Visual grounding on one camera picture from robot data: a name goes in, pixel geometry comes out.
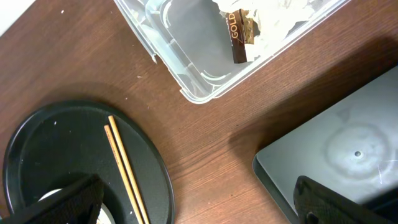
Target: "plastic container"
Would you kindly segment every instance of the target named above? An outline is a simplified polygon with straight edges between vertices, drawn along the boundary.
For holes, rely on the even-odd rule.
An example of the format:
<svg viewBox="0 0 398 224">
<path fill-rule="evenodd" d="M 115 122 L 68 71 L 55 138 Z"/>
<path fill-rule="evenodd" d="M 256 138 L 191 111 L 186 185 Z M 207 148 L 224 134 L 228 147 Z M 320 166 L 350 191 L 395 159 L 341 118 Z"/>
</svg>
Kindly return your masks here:
<svg viewBox="0 0 398 224">
<path fill-rule="evenodd" d="M 192 103 L 218 98 L 270 62 L 350 0 L 314 0 L 315 14 L 271 57 L 234 64 L 225 18 L 212 0 L 115 0 L 154 62 L 158 55 Z"/>
</svg>

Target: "wooden stick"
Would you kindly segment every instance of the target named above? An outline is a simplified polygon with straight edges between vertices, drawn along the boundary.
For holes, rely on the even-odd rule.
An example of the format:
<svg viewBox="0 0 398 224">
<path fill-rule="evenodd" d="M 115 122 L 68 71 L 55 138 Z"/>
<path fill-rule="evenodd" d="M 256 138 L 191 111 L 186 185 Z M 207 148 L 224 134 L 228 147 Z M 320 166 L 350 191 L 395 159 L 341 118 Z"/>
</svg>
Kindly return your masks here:
<svg viewBox="0 0 398 224">
<path fill-rule="evenodd" d="M 112 131 L 113 131 L 114 137 L 116 138 L 116 142 L 119 147 L 120 155 L 122 155 L 124 167 L 126 168 L 127 174 L 129 175 L 130 183 L 132 185 L 132 190 L 134 191 L 134 194 L 136 195 L 137 202 L 138 202 L 142 217 L 144 217 L 145 224 L 149 224 L 147 212 L 145 210 L 144 203 L 142 202 L 141 194 L 139 193 L 136 179 L 134 178 L 134 174 L 132 173 L 129 159 L 127 158 L 126 151 L 124 150 L 124 146 L 122 143 L 122 139 L 120 138 L 118 127 L 116 127 L 116 123 L 114 122 L 114 118 L 112 115 L 108 116 L 108 119 L 109 119 L 109 122 L 111 123 Z"/>
<path fill-rule="evenodd" d="M 134 213 L 136 214 L 138 223 L 139 224 L 144 224 L 142 222 L 141 214 L 139 213 L 139 209 L 138 209 L 136 200 L 134 199 L 134 196 L 132 194 L 132 191 L 131 191 L 131 188 L 130 188 L 130 185 L 129 185 L 129 181 L 127 179 L 126 172 L 124 171 L 124 168 L 123 168 L 123 165 L 122 165 L 122 160 L 120 159 L 119 152 L 118 152 L 118 149 L 117 149 L 116 144 L 114 142 L 111 129 L 109 128 L 109 125 L 105 125 L 104 128 L 105 128 L 106 136 L 108 137 L 109 143 L 111 145 L 114 158 L 116 159 L 116 163 L 118 165 L 118 168 L 119 168 L 119 171 L 120 171 L 120 175 L 122 176 L 122 180 L 123 180 L 124 186 L 125 186 L 125 188 L 127 190 L 127 194 L 129 196 L 132 208 L 134 210 Z"/>
</svg>

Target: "scratch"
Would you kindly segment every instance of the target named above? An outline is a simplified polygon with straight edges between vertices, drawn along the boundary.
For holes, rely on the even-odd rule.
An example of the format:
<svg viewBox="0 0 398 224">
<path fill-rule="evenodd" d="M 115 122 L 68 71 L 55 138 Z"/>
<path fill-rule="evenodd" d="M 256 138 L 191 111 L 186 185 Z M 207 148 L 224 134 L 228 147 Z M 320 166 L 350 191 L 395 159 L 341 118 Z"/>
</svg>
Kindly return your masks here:
<svg viewBox="0 0 398 224">
<path fill-rule="evenodd" d="M 383 183 L 383 181 L 381 180 L 380 166 L 379 166 L 379 165 L 377 165 L 377 168 L 379 169 L 380 184 L 382 184 L 382 183 Z"/>
</svg>

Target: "wooden table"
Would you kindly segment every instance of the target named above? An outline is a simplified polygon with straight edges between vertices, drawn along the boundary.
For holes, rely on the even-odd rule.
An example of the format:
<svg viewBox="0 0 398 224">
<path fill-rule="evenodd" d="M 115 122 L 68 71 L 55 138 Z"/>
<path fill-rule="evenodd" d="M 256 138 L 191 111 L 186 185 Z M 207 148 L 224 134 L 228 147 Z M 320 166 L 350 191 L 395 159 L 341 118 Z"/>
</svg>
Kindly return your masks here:
<svg viewBox="0 0 398 224">
<path fill-rule="evenodd" d="M 176 223 L 286 222 L 252 171 L 255 153 L 397 65 L 398 1 L 352 0 L 205 105 L 188 102 L 158 62 L 112 0 L 37 0 L 0 38 L 1 155 L 38 107 L 98 100 L 125 112 L 157 146 Z M 6 216 L 2 189 L 0 205 Z"/>
</svg>

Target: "black plate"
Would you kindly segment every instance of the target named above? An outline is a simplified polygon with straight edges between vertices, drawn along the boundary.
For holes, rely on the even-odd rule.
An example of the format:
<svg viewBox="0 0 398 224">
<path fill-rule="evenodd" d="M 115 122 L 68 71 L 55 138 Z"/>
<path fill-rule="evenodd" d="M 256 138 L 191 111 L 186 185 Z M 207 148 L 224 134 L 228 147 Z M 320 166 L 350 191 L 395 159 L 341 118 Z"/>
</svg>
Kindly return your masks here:
<svg viewBox="0 0 398 224">
<path fill-rule="evenodd" d="M 11 214 L 86 174 L 105 182 L 104 204 L 116 223 L 137 223 L 104 131 L 114 115 L 151 223 L 173 223 L 166 166 L 140 128 L 120 111 L 90 101 L 64 101 L 29 116 L 13 134 L 3 168 Z"/>
</svg>

